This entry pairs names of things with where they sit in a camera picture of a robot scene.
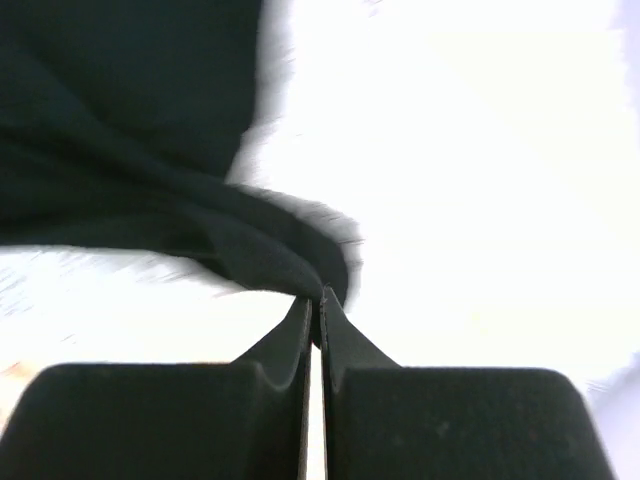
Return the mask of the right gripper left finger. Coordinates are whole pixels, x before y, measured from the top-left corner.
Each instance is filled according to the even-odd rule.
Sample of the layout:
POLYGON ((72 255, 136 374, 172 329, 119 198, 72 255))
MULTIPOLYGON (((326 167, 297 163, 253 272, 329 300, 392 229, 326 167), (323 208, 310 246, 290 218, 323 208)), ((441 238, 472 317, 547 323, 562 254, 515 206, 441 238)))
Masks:
POLYGON ((49 367, 1 439, 5 479, 301 479, 313 305, 228 364, 49 367))

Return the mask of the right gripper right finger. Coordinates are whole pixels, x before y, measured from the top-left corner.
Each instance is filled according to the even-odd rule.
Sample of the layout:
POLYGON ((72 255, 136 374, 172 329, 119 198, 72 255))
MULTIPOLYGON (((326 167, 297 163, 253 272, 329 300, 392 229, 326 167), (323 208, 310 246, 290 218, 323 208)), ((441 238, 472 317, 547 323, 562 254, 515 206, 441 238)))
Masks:
POLYGON ((586 405, 535 368, 404 367, 319 305, 326 475, 350 480, 602 480, 586 405))

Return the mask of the black t shirt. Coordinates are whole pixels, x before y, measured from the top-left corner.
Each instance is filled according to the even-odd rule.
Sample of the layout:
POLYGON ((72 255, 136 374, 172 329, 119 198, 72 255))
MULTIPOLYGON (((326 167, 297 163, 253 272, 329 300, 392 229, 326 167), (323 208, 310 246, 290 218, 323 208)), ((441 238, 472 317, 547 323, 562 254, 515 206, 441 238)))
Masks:
POLYGON ((349 226, 227 182, 256 103, 258 1, 5 1, 1 242, 192 259, 340 301, 349 226))

